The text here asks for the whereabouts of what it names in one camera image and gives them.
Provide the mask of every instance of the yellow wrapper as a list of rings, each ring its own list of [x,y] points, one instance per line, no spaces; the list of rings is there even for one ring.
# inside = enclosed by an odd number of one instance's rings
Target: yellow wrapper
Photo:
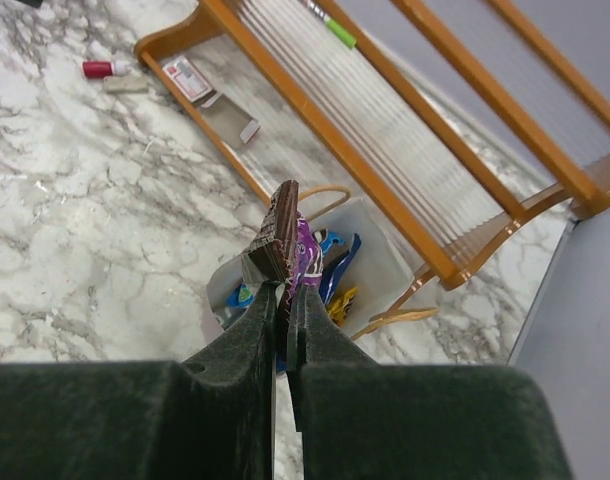
[[[347,317],[347,312],[352,306],[356,292],[358,292],[358,287],[350,288],[345,293],[336,294],[327,305],[327,314],[336,325],[341,326],[345,323],[345,317]]]

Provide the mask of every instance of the small box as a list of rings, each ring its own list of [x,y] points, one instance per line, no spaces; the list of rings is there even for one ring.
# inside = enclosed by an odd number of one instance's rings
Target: small box
[[[166,64],[163,71],[231,149],[237,150],[247,144],[260,129],[258,120],[227,95],[215,90],[185,56]]]

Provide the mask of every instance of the pen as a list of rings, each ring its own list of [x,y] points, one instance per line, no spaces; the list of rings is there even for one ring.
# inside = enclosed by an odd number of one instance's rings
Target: pen
[[[343,28],[336,20],[330,17],[321,7],[311,0],[299,0],[307,9],[316,15],[334,34],[336,37],[343,42],[348,48],[354,48],[356,45],[356,38],[352,36],[347,30]]]

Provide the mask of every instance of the red bottle cap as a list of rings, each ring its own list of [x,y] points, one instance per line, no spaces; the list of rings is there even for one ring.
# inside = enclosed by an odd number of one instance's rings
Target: red bottle cap
[[[129,68],[125,62],[83,62],[83,74],[87,78],[123,76],[127,73],[129,73]]]
[[[83,62],[83,74],[87,78],[104,78],[112,75],[112,62]]]

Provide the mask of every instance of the tan string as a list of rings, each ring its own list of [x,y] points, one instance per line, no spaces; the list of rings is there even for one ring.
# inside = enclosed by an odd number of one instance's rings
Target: tan string
[[[403,310],[395,310],[393,312],[379,313],[369,319],[366,327],[362,328],[354,335],[352,340],[356,341],[363,335],[372,333],[385,325],[390,325],[397,322],[416,322],[427,317],[431,317],[438,313],[438,307],[427,308],[408,308]]]
[[[320,187],[315,187],[315,188],[311,188],[309,190],[305,190],[304,192],[302,192],[298,195],[298,201],[300,203],[303,200],[305,200],[306,198],[311,197],[312,195],[315,195],[317,193],[323,193],[323,192],[338,192],[338,193],[343,193],[344,195],[342,198],[336,200],[335,202],[332,202],[329,205],[327,205],[326,207],[315,211],[311,215],[308,215],[306,218],[306,220],[308,222],[311,222],[312,220],[315,220],[316,218],[320,217],[321,215],[325,215],[327,212],[338,207],[339,205],[342,205],[347,200],[349,200],[352,196],[352,192],[350,191],[349,188],[343,187],[342,185],[333,185],[332,184],[332,185],[322,185]]]

